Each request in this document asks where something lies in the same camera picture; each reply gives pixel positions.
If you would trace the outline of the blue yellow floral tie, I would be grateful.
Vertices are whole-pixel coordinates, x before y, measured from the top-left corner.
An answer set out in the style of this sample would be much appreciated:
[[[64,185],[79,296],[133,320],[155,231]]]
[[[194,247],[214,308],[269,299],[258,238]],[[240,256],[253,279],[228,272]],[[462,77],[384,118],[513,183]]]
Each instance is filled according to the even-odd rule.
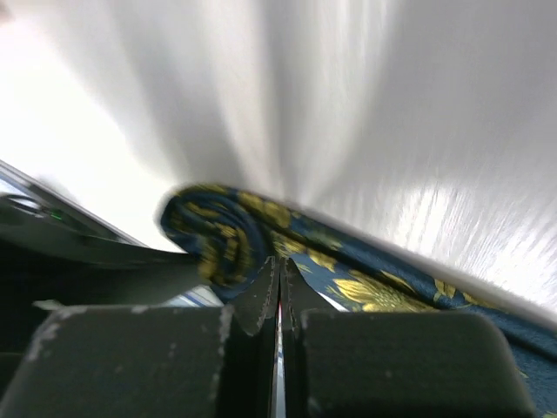
[[[168,200],[164,234],[189,253],[223,302],[244,292],[270,256],[294,261],[317,293],[352,312],[465,310],[507,337],[539,417],[556,414],[556,335],[375,246],[257,194],[193,185]]]

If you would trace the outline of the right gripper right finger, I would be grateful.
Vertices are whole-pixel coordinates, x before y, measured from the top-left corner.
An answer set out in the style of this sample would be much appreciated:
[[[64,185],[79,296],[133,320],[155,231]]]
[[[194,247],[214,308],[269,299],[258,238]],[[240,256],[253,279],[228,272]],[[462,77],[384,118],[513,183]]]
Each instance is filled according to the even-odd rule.
[[[289,417],[532,417],[502,332],[471,313],[342,313],[280,264]]]

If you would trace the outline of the aluminium mounting rail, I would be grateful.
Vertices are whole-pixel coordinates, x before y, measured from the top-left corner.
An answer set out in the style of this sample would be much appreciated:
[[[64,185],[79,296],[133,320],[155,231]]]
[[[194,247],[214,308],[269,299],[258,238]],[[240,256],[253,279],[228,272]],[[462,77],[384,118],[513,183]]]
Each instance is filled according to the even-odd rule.
[[[1,161],[1,194],[22,205],[25,211],[38,216],[47,215],[80,233],[146,247],[146,244],[4,161]]]

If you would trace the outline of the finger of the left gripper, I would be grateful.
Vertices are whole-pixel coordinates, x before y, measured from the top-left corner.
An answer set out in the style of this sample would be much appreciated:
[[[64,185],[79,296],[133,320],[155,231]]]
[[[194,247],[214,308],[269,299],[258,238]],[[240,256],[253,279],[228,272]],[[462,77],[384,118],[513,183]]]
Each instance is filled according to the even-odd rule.
[[[1,198],[1,295],[66,304],[158,304],[201,282],[197,262],[96,237],[57,212]]]

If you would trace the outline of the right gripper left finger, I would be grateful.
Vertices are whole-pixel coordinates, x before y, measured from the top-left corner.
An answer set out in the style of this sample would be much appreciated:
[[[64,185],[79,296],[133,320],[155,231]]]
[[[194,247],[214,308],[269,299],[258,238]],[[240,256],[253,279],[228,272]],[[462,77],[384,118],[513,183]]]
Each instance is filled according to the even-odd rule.
[[[38,328],[4,417],[270,417],[279,270],[224,307],[65,307]]]

